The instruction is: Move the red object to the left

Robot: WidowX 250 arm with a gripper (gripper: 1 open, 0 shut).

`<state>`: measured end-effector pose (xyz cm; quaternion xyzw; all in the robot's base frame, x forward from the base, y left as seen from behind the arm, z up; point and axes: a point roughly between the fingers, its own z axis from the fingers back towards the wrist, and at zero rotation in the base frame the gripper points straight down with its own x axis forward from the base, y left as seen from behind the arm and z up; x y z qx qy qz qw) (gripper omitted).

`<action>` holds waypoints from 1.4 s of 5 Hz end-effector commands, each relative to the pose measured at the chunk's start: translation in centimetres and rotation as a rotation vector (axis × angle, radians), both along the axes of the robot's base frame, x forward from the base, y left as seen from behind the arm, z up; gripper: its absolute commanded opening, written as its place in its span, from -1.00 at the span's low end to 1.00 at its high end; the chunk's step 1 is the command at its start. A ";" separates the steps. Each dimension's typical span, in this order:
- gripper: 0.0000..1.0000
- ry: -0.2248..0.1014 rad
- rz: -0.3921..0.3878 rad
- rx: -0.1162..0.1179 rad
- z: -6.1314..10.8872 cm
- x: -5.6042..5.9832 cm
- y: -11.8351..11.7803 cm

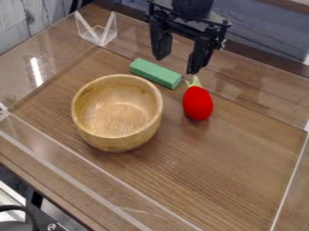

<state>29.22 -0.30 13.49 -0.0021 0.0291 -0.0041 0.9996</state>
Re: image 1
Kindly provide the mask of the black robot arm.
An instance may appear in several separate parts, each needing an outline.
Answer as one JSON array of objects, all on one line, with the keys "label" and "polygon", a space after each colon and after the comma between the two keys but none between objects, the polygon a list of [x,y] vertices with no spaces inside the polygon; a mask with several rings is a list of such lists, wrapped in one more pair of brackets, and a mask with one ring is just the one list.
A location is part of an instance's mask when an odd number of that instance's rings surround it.
[{"label": "black robot arm", "polygon": [[213,10],[216,0],[146,0],[153,54],[158,60],[170,55],[173,34],[194,41],[188,74],[197,74],[227,41],[229,19]]}]

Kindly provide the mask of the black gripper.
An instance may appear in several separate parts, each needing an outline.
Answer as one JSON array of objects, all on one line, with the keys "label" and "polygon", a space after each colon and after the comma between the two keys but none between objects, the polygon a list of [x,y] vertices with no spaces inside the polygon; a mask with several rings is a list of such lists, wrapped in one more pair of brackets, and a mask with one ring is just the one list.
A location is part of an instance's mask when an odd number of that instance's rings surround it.
[{"label": "black gripper", "polygon": [[[207,32],[207,30],[215,29],[217,32],[217,50],[221,50],[232,22],[213,10],[215,1],[148,0],[149,14],[160,16],[169,22],[178,23],[193,32]],[[154,57],[162,60],[172,52],[173,34],[166,23],[154,17],[150,19],[150,36]],[[213,40],[205,36],[198,37],[188,63],[189,74],[197,74],[201,68],[208,65],[213,52]]]}]

